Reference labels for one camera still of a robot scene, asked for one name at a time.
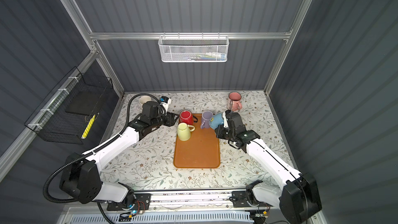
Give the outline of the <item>light green mug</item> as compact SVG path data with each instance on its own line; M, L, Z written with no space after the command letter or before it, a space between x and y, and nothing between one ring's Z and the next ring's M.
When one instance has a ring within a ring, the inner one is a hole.
M195 126L182 122L177 127L177 136L183 142L188 141L191 138L191 133L194 130Z

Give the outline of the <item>red mug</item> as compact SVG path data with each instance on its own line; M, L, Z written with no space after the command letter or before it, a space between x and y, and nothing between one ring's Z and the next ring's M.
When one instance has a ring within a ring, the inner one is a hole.
M182 111L179 115L179 119L180 123L186 123L188 125L194 125L198 122L198 118L188 110Z

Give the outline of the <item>pink patterned mug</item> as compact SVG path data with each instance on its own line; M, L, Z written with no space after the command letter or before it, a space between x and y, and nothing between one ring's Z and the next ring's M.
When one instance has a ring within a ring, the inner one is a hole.
M241 94L238 92L229 93L229 110L237 112L242 110L243 106L241 104Z

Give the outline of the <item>orange plastic tray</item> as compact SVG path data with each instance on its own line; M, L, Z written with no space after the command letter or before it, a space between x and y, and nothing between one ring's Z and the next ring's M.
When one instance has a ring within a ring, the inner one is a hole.
M221 164L219 139L213 129L201 129L201 114L194 114L198 122L187 141L176 139L174 166L183 169L215 169Z

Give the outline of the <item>white mug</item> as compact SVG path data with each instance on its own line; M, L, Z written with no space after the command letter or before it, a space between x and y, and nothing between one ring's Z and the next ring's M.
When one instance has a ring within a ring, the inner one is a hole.
M145 104L145 103L147 103L147 102L150 102L151 100L152 100L152 97L151 97L151 96L143 95L143 96L140 97L139 103L140 103L141 105L143 105L143 104Z

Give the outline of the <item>yellow marker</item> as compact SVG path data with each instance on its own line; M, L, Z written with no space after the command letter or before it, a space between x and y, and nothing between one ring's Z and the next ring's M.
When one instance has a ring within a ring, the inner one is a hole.
M85 130L83 131L83 134L81 136L82 140L87 138L87 136L88 136L88 134L89 134L89 132L90 132L95 120L96 120L96 115L93 115L93 117L89 120Z

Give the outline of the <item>aluminium rail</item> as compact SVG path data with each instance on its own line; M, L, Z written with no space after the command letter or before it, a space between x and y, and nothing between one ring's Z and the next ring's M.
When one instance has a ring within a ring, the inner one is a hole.
M246 191L245 188L221 188L221 189L188 189L188 190L138 190L135 194L151 194L151 202L148 210L161 209L245 209L250 210L257 208L279 208L282 190L278 187L266 186L259 190L253 190L258 195L254 198L259 202L269 204L271 207L242 207L235 208L233 203L229 201L232 191Z

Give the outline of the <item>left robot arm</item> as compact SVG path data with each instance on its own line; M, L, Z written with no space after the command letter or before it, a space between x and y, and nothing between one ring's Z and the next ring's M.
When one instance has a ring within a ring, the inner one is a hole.
M81 155L70 155L66 162L71 165L62 172L60 189L82 204L112 201L131 209L136 202L134 190L122 183L103 181L100 173L113 158L148 134L163 125L173 126L178 115L168 111L170 103L171 99L165 96L158 101L144 103L142 112L129 119L121 133Z

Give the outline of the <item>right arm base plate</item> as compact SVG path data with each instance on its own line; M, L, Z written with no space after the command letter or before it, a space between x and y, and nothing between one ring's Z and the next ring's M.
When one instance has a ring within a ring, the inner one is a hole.
M269 204L257 201L254 196L249 195L246 191L232 191L229 201L233 203L233 207L271 207Z

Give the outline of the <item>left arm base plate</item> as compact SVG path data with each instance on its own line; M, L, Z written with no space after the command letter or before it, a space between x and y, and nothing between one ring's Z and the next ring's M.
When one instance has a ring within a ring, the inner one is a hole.
M149 209L151 194L127 195L122 202L112 202L107 206L108 211L146 211Z

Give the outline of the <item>purple mug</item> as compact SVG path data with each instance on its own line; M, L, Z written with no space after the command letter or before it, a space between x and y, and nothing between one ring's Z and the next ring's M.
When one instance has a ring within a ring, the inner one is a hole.
M208 129L210 128L210 120L213 117L213 113L211 111L205 111L202 113L201 116L201 125L200 128L201 129Z

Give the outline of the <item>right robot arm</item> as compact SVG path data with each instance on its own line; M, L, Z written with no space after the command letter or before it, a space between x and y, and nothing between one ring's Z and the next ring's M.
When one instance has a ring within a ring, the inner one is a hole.
M237 112L227 110L214 115L209 121L216 137L254 158L277 183L271 187L262 180L246 186L243 200L250 206L269 204L281 210L291 224L301 224L322 210L315 178L303 174L276 155L258 133L247 130Z

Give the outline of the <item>blue mug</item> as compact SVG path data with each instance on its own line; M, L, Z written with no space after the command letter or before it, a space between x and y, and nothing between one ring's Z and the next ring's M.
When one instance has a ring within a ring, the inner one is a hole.
M209 126L213 130L217 129L220 125L224 125L224 112L213 115L209 121Z

